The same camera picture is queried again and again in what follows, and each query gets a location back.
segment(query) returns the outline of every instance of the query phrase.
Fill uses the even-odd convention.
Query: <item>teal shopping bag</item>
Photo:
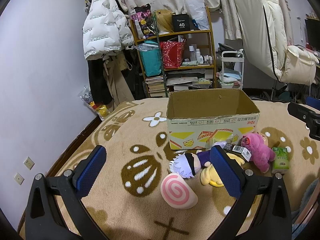
[[[154,41],[145,41],[145,43],[157,44]],[[157,76],[161,73],[161,62],[159,49],[150,51],[140,51],[143,67],[146,71],[146,76]]]

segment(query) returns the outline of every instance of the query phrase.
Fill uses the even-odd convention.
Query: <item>white cart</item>
[[[239,54],[241,55],[241,57],[224,57],[223,55],[226,53],[234,53],[234,54]],[[243,52],[239,52],[239,51],[224,51],[222,52],[222,56],[221,56],[221,61],[222,61],[222,79],[220,82],[221,88],[239,88],[242,89],[243,87],[243,73],[244,73],[244,55]],[[224,74],[224,63],[225,62],[241,62],[242,63],[242,71],[241,71],[241,84],[238,86],[235,85],[226,85],[223,82],[223,74]]]

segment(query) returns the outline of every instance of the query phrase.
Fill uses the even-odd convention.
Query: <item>small bottle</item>
[[[189,46],[190,51],[190,61],[196,60],[195,48],[193,46]]]
[[[200,63],[200,49],[196,49],[196,60]]]

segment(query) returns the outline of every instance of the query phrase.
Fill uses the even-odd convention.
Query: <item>electrical outlet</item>
[[[30,157],[28,157],[25,162],[24,162],[24,165],[29,169],[31,170],[33,165],[35,165],[35,163],[30,159]]]
[[[19,185],[22,184],[22,182],[24,181],[24,178],[19,174],[17,173],[15,176],[14,176],[14,179],[16,182],[18,182]]]

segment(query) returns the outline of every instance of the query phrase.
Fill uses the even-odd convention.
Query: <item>pink plush toy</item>
[[[269,170],[268,162],[274,161],[276,158],[275,152],[264,144],[260,134],[249,133],[243,136],[241,146],[251,152],[250,161],[253,161],[262,173]]]

